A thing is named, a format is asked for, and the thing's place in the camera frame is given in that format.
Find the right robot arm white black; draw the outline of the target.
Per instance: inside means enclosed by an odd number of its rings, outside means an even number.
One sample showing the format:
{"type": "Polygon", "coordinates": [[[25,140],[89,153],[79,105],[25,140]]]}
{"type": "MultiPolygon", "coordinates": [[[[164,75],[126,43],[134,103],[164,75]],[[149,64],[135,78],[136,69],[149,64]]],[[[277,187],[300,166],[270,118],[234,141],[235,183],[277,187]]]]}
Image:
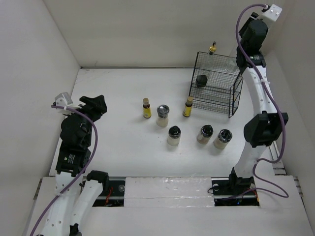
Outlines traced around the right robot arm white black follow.
{"type": "Polygon", "coordinates": [[[241,157],[232,168],[227,182],[233,195],[249,190],[256,178],[258,162],[262,154],[279,136],[285,137],[288,114],[276,105],[266,78],[266,62],[260,48],[269,25],[276,18],[264,18],[252,13],[242,27],[236,27],[236,64],[246,82],[253,105],[253,118],[244,127],[246,140],[241,157]]]}

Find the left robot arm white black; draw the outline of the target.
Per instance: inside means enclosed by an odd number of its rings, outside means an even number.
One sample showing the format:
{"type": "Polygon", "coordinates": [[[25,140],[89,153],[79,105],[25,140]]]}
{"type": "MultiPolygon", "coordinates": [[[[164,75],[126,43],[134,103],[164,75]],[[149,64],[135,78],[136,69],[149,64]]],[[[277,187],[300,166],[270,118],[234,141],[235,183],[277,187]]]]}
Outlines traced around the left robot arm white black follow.
{"type": "Polygon", "coordinates": [[[99,195],[109,191],[109,175],[102,171],[84,172],[91,163],[98,144],[95,122],[106,112],[103,95],[82,96],[78,106],[67,92],[55,97],[52,108],[66,117],[61,123],[62,140],[56,164],[55,196],[41,213],[30,235],[41,221],[45,224],[41,236],[80,236],[87,218],[99,195]]]}

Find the clear oil bottle gold spout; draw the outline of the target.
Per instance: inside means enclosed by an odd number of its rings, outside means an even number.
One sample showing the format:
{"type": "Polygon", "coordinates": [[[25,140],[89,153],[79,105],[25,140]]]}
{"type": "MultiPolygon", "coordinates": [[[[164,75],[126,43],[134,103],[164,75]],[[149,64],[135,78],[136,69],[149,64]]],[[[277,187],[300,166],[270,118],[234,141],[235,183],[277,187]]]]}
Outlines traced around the clear oil bottle gold spout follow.
{"type": "Polygon", "coordinates": [[[235,73],[238,70],[237,60],[235,57],[228,57],[225,62],[225,71],[227,73],[235,73]]]}

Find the dark sauce bottle gold spout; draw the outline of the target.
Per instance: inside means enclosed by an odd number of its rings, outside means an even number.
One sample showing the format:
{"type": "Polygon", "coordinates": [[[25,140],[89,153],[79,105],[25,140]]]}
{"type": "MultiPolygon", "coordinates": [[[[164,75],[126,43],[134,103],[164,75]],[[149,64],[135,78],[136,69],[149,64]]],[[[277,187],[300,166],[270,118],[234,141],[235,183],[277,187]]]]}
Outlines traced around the dark sauce bottle gold spout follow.
{"type": "Polygon", "coordinates": [[[210,72],[213,69],[214,53],[216,51],[216,42],[214,41],[209,47],[207,53],[199,53],[198,56],[198,68],[199,74],[196,77],[196,86],[198,88],[204,88],[207,85],[210,77],[210,72]]]}

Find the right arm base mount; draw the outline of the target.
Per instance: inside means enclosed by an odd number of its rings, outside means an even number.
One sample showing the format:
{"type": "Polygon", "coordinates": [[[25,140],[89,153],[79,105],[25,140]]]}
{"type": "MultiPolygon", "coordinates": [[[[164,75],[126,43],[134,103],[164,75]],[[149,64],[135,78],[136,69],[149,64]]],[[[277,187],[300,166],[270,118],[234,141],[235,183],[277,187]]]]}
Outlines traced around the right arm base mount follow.
{"type": "Polygon", "coordinates": [[[216,207],[260,206],[253,177],[242,179],[240,183],[232,182],[228,177],[212,177],[212,186],[208,193],[214,197],[216,207]]]}

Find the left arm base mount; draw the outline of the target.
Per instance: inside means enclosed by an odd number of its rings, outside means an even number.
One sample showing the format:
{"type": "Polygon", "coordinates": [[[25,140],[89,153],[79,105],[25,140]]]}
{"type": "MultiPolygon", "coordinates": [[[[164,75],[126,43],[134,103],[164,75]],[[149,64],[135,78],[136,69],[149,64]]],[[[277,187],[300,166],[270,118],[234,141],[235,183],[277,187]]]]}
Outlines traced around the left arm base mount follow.
{"type": "Polygon", "coordinates": [[[125,199],[125,179],[112,179],[109,188],[101,193],[93,207],[123,207],[125,199]]]}

